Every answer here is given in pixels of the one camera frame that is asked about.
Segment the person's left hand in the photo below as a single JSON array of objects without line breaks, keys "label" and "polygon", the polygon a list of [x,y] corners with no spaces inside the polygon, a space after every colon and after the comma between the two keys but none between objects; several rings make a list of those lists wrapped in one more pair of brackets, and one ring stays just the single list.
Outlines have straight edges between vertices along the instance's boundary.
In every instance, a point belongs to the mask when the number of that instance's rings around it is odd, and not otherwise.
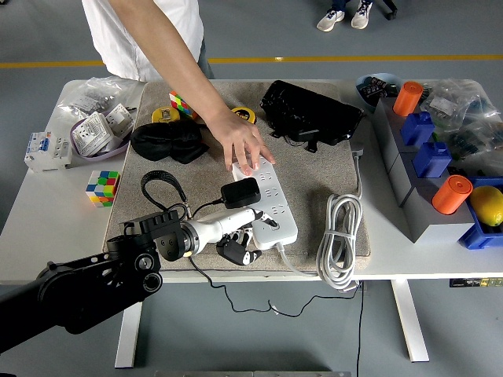
[{"label": "person's left hand", "polygon": [[260,157],[271,164],[276,160],[266,146],[256,125],[245,121],[228,108],[206,115],[204,121],[213,137],[223,148],[224,162],[228,171],[232,170],[234,160],[240,170],[250,176],[259,168]]}]

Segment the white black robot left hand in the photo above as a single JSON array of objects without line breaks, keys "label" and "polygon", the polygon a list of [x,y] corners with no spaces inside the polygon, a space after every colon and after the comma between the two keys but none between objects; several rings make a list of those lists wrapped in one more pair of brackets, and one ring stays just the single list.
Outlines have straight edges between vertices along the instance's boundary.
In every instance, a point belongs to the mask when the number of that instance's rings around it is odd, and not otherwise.
[{"label": "white black robot left hand", "polygon": [[219,255],[236,265],[249,265],[258,259],[261,251],[247,251],[250,236],[244,236],[242,243],[233,238],[238,229],[244,232],[251,228],[255,220],[277,227],[278,224],[265,212],[252,208],[223,210],[199,221],[190,219],[182,224],[185,235],[185,256],[199,254],[208,243],[217,245]]}]

